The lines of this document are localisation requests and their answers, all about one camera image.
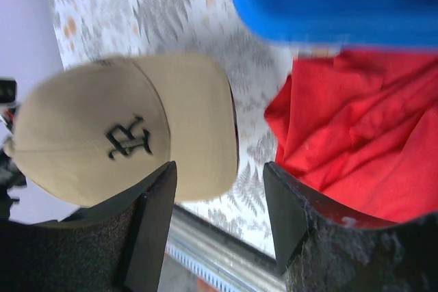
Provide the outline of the tan baseball cap with logo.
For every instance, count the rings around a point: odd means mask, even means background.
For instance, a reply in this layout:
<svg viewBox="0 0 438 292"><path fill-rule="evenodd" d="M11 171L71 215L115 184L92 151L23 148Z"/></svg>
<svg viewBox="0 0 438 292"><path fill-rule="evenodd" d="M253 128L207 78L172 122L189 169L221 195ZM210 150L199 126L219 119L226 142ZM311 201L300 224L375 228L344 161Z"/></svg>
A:
<svg viewBox="0 0 438 292"><path fill-rule="evenodd" d="M37 85L4 151L41 189L92 207L177 165L176 202L230 190L237 127L227 75L198 53L109 57Z"/></svg>

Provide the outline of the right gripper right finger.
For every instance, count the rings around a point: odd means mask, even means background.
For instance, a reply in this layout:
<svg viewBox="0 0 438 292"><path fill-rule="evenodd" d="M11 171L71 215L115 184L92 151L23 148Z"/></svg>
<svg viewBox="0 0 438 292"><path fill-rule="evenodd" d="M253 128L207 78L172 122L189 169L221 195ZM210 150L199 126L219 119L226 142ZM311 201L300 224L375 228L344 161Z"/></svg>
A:
<svg viewBox="0 0 438 292"><path fill-rule="evenodd" d="M437 214L396 224L355 211L268 162L276 266L288 291L436 291Z"/></svg>

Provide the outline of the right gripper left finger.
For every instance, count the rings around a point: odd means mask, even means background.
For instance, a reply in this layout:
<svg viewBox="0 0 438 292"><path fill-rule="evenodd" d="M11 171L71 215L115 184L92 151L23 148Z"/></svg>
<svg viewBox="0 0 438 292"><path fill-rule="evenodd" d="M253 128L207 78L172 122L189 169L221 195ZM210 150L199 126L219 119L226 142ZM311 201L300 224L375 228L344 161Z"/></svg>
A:
<svg viewBox="0 0 438 292"><path fill-rule="evenodd" d="M170 161L61 222L1 221L2 291L156 291L177 187Z"/></svg>

